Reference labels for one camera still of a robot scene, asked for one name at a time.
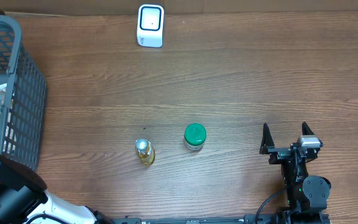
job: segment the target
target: wooden table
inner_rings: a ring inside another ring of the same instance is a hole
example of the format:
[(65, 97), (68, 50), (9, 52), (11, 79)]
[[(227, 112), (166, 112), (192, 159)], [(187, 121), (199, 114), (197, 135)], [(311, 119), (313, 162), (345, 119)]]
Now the wooden table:
[[(326, 213), (358, 222), (358, 11), (167, 15), (162, 49), (137, 45), (136, 16), (19, 22), (49, 87), (38, 173), (58, 196), (114, 218), (255, 213), (283, 187), (259, 155), (263, 123), (285, 147), (306, 121)], [(183, 146), (190, 123), (207, 129), (200, 152)]]

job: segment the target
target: gray basket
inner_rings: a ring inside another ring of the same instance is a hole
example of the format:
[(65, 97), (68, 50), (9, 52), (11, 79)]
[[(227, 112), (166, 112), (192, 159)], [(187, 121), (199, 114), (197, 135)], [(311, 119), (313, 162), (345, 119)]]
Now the gray basket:
[(47, 86), (21, 42), (20, 25), (0, 16), (0, 84), (7, 83), (0, 109), (0, 154), (36, 170)]

